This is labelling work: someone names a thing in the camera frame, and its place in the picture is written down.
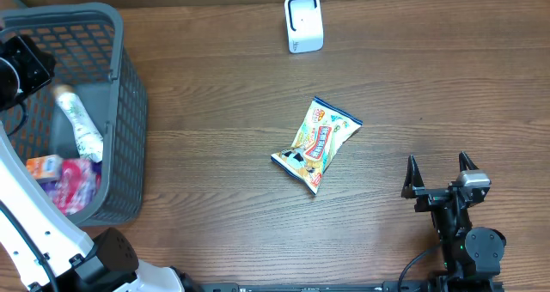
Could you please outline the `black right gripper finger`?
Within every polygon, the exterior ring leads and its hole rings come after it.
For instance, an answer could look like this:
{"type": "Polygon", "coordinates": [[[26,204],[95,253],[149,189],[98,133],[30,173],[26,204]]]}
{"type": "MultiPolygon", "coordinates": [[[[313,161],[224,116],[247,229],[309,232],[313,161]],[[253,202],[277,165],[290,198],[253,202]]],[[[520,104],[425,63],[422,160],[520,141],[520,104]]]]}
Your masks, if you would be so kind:
{"type": "Polygon", "coordinates": [[[401,190],[402,197],[416,197],[425,189],[425,184],[419,171],[414,155],[409,155],[404,185],[401,190]]]}
{"type": "Polygon", "coordinates": [[[459,168],[461,172],[478,169],[478,167],[474,164],[474,162],[470,159],[470,157],[465,151],[462,151],[458,155],[458,158],[459,158],[459,168]]]}

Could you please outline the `pink purple pad pack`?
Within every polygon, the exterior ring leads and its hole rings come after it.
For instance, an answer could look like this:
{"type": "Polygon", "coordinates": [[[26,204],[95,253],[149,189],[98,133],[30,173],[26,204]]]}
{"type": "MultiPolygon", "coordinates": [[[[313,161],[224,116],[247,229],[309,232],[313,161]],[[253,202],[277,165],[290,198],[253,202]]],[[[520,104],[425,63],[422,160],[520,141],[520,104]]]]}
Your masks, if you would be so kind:
{"type": "Polygon", "coordinates": [[[100,189],[101,168],[101,162],[88,159],[63,160],[60,179],[40,186],[64,215],[72,215],[89,205],[100,189]]]}

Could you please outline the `white bamboo print tube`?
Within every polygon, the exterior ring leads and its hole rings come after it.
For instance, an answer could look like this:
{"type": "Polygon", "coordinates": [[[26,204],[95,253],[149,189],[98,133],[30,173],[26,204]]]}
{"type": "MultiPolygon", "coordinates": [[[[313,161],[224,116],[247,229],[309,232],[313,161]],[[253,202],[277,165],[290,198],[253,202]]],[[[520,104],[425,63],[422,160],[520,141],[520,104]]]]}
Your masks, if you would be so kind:
{"type": "Polygon", "coordinates": [[[68,84],[57,84],[52,89],[58,107],[70,121],[81,158],[95,163],[103,160],[103,136],[90,118],[80,97],[68,84]]]}

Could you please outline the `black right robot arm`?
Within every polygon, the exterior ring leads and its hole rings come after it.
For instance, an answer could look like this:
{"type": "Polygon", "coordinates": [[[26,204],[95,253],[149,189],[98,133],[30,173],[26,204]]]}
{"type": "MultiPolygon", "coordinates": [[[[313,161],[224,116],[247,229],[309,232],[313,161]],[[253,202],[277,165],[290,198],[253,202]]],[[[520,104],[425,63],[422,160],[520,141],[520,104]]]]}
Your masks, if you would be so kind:
{"type": "Polygon", "coordinates": [[[439,242],[412,259],[401,272],[398,291],[502,291],[502,283],[493,278],[500,274],[506,238],[494,228],[475,228],[468,209],[482,203],[492,184],[485,171],[468,154],[459,154],[460,172],[445,188],[425,186],[413,155],[408,157],[401,196],[414,199],[417,212],[429,212],[439,242]],[[433,271],[421,283],[407,282],[408,271],[425,256],[440,249],[443,271],[433,271]]]}

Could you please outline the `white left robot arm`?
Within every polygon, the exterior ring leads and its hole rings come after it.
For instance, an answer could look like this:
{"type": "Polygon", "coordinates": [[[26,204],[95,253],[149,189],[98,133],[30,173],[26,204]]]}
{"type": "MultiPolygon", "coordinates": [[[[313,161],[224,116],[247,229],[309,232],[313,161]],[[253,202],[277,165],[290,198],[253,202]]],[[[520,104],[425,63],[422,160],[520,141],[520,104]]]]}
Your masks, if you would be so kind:
{"type": "MultiPolygon", "coordinates": [[[[22,94],[13,107],[54,79],[53,55],[40,51],[32,37],[18,35],[1,43],[1,62],[9,67],[22,94]]],[[[102,163],[102,185],[113,180],[118,96],[110,97],[102,163]]],[[[29,291],[63,291],[59,278],[71,279],[68,291],[186,291],[181,274],[137,259],[115,228],[91,239],[63,215],[23,166],[1,128],[1,242],[29,291]]]]}

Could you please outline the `small orange white box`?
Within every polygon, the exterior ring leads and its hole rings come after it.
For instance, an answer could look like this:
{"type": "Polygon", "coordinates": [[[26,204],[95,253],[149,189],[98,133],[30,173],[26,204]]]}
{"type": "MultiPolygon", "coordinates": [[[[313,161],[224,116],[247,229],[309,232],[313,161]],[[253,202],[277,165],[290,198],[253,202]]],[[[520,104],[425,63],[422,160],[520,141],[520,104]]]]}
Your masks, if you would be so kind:
{"type": "Polygon", "coordinates": [[[38,183],[45,183],[60,179],[62,163],[59,155],[46,155],[27,159],[26,168],[38,183]]]}

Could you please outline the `yellow snack chip bag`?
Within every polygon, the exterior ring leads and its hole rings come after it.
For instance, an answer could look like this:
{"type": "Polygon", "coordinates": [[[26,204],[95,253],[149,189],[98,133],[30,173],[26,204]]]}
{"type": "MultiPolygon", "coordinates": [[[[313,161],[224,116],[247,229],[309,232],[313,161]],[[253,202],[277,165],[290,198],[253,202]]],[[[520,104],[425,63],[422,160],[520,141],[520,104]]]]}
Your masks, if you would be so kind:
{"type": "Polygon", "coordinates": [[[362,125],[362,120],[316,96],[291,146],[271,154],[271,159],[316,195],[338,150],[362,125]]]}

